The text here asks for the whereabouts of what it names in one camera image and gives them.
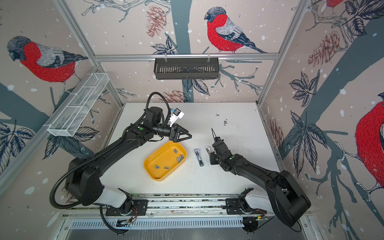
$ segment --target black wire basket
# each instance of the black wire basket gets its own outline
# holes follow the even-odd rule
[[[156,79],[216,79],[218,58],[156,58]]]

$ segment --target yellow tray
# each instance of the yellow tray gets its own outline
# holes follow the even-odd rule
[[[177,162],[176,158],[184,156],[184,159]],[[187,151],[178,142],[169,141],[144,160],[144,169],[155,181],[162,181],[169,174],[176,170],[187,158]]]

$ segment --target gray floor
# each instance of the gray floor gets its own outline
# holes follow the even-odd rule
[[[176,228],[130,230],[125,236],[119,235],[117,237],[116,234],[109,229],[71,230],[66,240],[105,240],[113,239],[114,237],[119,240],[306,240],[303,231],[300,233],[294,232],[277,218],[273,218],[265,226],[259,227],[259,229],[255,231],[255,234],[247,234],[242,228]]]

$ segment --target white table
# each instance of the white table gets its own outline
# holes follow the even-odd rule
[[[269,170],[279,171],[272,153],[262,120],[255,103],[170,103],[185,113],[176,121],[192,134],[192,139],[180,142],[187,150],[186,161],[163,181],[152,180],[144,170],[145,158],[165,144],[147,142],[131,151],[101,177],[101,182],[121,188],[131,194],[239,194],[245,188],[261,187],[250,180],[225,172],[219,165],[210,165],[206,146],[214,143],[211,127],[224,139],[233,154],[238,153],[248,161]],[[151,103],[163,109],[164,103]],[[142,114],[145,103],[127,103],[113,132],[110,144],[121,137],[122,131]],[[204,162],[200,167],[194,154],[198,148]]]

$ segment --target white wire basket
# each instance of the white wire basket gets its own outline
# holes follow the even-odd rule
[[[77,93],[71,93],[73,99],[49,126],[48,132],[54,136],[73,137],[108,82],[106,73],[88,74],[84,86]]]

